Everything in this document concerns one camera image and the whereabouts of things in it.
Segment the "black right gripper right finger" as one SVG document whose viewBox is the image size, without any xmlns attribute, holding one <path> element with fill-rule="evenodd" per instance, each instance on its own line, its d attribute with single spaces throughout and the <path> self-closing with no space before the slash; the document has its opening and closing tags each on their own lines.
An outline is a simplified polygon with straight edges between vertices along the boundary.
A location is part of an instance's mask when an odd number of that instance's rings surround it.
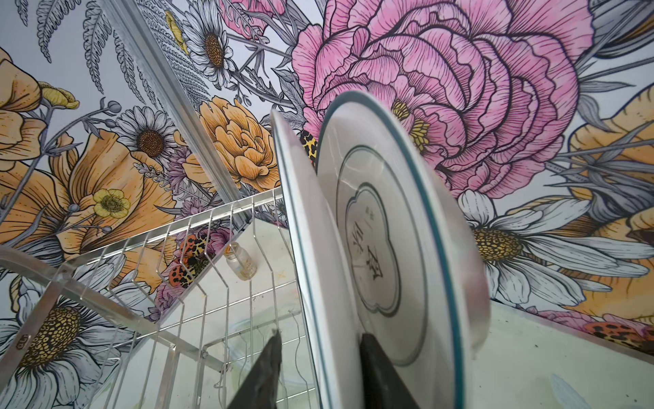
<svg viewBox="0 0 654 409">
<path fill-rule="evenodd" d="M 373 334 L 362 335 L 359 354 L 365 408 L 418 408 L 410 391 Z"/>
</svg>

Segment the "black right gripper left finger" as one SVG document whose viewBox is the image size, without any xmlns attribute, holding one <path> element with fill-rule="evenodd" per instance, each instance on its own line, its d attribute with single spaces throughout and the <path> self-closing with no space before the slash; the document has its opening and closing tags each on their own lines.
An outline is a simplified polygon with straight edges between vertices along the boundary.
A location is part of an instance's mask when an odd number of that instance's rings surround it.
<svg viewBox="0 0 654 409">
<path fill-rule="evenodd" d="M 282 366 L 282 337 L 274 330 L 228 409 L 275 409 Z"/>
</svg>

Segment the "white plate teal rim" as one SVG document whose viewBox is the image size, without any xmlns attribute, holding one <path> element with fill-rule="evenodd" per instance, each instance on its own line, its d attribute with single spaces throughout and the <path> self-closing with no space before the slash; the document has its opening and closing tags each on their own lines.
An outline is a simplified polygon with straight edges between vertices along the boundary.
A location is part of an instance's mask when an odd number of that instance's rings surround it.
<svg viewBox="0 0 654 409">
<path fill-rule="evenodd" d="M 362 408 L 359 334 L 337 225 L 293 129 L 276 110 L 270 121 L 321 406 Z"/>
</svg>

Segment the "silver metal dish rack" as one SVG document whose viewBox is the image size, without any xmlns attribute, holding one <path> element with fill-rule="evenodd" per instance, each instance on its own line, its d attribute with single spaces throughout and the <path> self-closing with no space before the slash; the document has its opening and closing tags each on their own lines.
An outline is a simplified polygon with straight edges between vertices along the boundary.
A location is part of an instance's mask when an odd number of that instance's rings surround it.
<svg viewBox="0 0 654 409">
<path fill-rule="evenodd" d="M 4 408 L 228 408 L 274 330 L 277 408 L 320 395 L 280 189 L 63 262 L 1 248 Z M 257 265 L 242 281 L 223 255 Z"/>
</svg>

